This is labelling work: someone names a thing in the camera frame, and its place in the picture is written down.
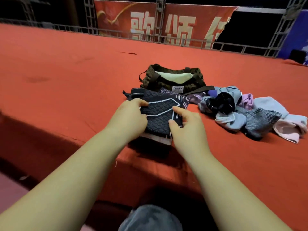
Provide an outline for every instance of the person's right hand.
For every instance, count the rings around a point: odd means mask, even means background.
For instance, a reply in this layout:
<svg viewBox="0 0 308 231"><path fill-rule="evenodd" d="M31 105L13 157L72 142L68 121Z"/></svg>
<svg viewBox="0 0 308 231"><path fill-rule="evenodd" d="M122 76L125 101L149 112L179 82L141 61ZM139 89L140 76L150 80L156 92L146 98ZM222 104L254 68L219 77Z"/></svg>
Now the person's right hand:
<svg viewBox="0 0 308 231"><path fill-rule="evenodd" d="M200 114L178 106L172 108L186 121L183 122L183 128L180 128L174 120L169 120L174 145L179 154L186 160L196 154L211 154Z"/></svg>

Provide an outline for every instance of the striped sock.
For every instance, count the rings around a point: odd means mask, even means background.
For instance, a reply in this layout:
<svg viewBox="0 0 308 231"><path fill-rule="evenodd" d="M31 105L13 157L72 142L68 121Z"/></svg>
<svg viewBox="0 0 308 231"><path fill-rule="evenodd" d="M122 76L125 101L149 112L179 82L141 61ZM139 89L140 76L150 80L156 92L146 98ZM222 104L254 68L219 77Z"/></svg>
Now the striped sock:
<svg viewBox="0 0 308 231"><path fill-rule="evenodd" d="M247 123L243 132L253 140L261 140L264 135L271 131L273 125L281 116L281 113L274 110L262 108L248 110L246 111Z"/></svg>

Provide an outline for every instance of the blue banner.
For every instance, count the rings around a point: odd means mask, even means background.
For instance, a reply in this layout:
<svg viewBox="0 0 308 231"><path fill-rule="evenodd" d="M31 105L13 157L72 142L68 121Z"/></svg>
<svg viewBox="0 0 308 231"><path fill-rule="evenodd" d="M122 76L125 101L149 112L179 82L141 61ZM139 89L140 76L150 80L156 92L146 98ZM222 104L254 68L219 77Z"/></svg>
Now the blue banner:
<svg viewBox="0 0 308 231"><path fill-rule="evenodd" d="M288 59L292 49L306 51L304 65L308 65L308 10L300 12L278 54L278 58Z"/></svg>

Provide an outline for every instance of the bag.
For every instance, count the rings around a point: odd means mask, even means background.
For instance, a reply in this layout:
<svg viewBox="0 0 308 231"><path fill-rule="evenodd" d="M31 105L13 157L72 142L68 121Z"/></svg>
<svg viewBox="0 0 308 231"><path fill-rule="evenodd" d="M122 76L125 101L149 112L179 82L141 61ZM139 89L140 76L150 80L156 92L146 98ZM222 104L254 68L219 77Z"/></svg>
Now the bag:
<svg viewBox="0 0 308 231"><path fill-rule="evenodd" d="M141 79L140 75L143 73L146 75L144 79ZM173 70L154 64L143 73L139 75L139 80L142 82L140 87L151 91L159 92L164 87L175 93L185 94L206 86L199 68L186 67Z"/></svg>

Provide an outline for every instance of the red stage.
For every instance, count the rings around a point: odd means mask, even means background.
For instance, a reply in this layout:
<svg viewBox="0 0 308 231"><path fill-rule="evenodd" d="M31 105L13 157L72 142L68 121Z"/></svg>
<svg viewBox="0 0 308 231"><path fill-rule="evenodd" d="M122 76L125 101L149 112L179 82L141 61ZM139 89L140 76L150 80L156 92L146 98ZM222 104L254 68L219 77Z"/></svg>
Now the red stage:
<svg viewBox="0 0 308 231"><path fill-rule="evenodd" d="M279 59L3 24L0 58L0 157L39 181L106 126L153 63L199 67L207 85L272 96L308 116L308 68ZM287 225L308 230L308 141L270 133L255 142L202 117L215 157ZM125 148L98 199L133 206L156 185L200 192L176 152L159 161Z"/></svg>

